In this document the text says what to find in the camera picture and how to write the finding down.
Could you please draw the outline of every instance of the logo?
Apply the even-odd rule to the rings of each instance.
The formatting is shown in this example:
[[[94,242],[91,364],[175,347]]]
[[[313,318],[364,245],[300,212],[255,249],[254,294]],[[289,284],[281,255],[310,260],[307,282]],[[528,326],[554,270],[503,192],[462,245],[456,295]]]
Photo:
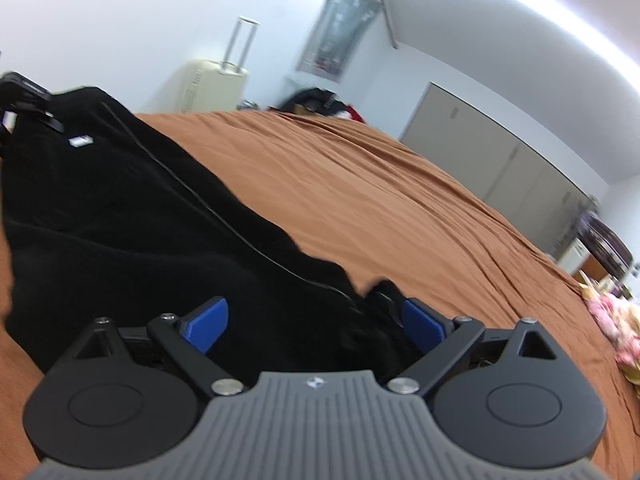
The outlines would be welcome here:
[[[318,388],[322,388],[325,382],[326,381],[322,377],[313,376],[313,377],[309,377],[306,380],[306,385],[309,388],[313,388],[314,390],[317,390]]]

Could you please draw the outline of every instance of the ceiling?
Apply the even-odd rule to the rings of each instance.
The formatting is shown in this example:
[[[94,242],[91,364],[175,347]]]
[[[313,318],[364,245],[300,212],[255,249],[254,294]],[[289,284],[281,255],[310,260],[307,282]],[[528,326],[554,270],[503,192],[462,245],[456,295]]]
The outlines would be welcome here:
[[[640,0],[558,1],[640,65]],[[388,6],[399,41],[509,100],[609,184],[640,174],[640,90],[572,35],[516,0]]]

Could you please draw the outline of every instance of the white label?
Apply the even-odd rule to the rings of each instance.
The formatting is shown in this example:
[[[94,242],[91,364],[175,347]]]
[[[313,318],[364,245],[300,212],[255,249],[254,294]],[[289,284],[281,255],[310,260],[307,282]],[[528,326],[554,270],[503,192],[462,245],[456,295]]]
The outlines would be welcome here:
[[[71,144],[74,148],[79,148],[80,146],[85,146],[87,144],[93,144],[94,138],[89,137],[88,135],[83,135],[80,137],[73,137],[69,139],[69,144]]]

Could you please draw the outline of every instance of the bed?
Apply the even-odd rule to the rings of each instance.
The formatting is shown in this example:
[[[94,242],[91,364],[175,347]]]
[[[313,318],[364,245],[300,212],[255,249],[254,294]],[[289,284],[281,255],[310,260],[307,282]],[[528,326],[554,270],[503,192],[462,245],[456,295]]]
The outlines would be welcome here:
[[[489,327],[538,318],[608,410],[594,456],[612,479],[640,470],[639,401],[584,307],[577,283],[497,212],[420,155],[365,125],[273,112],[146,115],[249,207],[313,256],[336,261],[365,290],[393,280],[446,316]],[[10,309],[10,254],[0,243],[0,308]],[[20,415],[40,372],[0,331],[0,470],[37,465]]]

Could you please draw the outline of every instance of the ribbed gray surface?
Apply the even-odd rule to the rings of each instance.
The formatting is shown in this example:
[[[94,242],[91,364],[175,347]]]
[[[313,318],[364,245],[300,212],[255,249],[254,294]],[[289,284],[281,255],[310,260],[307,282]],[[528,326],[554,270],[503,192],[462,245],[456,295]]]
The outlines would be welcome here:
[[[318,389],[311,376],[263,373],[248,393],[212,401],[187,439],[142,465],[46,461],[28,480],[604,479],[587,460],[544,471],[478,460],[446,439],[422,399],[383,390],[370,371],[318,374]]]

